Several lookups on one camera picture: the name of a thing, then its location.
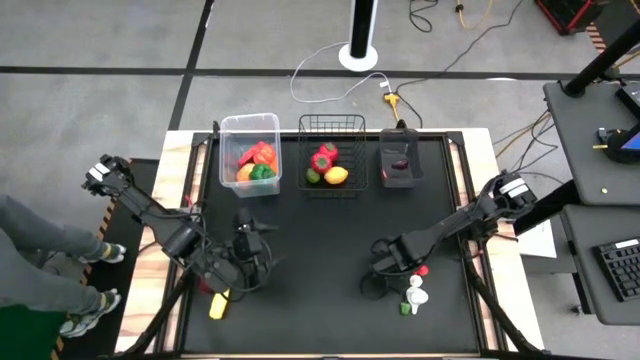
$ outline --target keyboard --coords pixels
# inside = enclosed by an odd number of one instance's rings
[[[640,299],[640,241],[631,239],[593,248],[620,301]]]

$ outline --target green object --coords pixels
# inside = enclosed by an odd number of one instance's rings
[[[315,184],[318,181],[320,181],[320,174],[318,174],[317,172],[313,171],[312,168],[308,168],[307,169],[307,181]]]
[[[400,303],[400,314],[402,314],[402,316],[407,316],[411,314],[411,304]]]
[[[251,180],[269,179],[276,176],[276,173],[271,169],[271,166],[267,164],[256,164],[249,174]]]
[[[0,308],[0,358],[51,360],[64,313],[32,311],[22,305]]]

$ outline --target green mat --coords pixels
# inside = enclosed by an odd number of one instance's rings
[[[0,308],[0,358],[51,359],[65,320],[60,312],[31,311],[22,305]]]

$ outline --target red bell pepper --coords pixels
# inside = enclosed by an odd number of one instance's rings
[[[238,167],[241,168],[245,166],[249,161],[253,159],[253,156],[260,150],[262,146],[266,145],[264,141],[258,142],[256,145],[253,145],[251,149],[247,150],[242,156],[240,160],[238,160]]]
[[[331,159],[332,162],[338,160],[338,147],[333,143],[324,143],[320,146],[319,153],[325,154]]]
[[[333,166],[333,162],[326,154],[317,152],[311,157],[311,168],[318,174],[324,174]]]
[[[256,164],[271,164],[273,159],[276,158],[276,151],[273,149],[273,146],[269,144],[264,144],[258,151],[253,155],[253,162]]]

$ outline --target red object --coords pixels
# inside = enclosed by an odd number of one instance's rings
[[[311,157],[311,168],[318,174],[326,173],[332,165],[333,163],[327,154],[318,152]]]
[[[193,201],[191,201],[191,197],[189,195],[185,195],[184,196],[184,201],[187,202],[187,206],[188,207],[192,207],[193,206]]]
[[[585,31],[600,16],[606,0],[535,0],[560,35]]]
[[[198,290],[206,294],[213,294],[213,290],[207,285],[207,283],[202,279],[198,279]]]
[[[427,274],[429,274],[429,268],[427,267],[427,265],[422,265],[418,268],[418,270],[414,272],[414,274],[419,276],[426,276]]]
[[[260,141],[257,145],[252,146],[246,153],[242,154],[242,157],[238,160],[238,167],[241,168],[251,161],[262,145],[264,145],[264,143]]]
[[[324,143],[320,146],[319,153],[325,154],[331,159],[332,162],[338,160],[338,147],[333,143]]]
[[[256,164],[270,165],[273,159],[276,158],[276,151],[273,150],[273,146],[264,144],[258,148],[258,151],[253,155],[253,162]]]

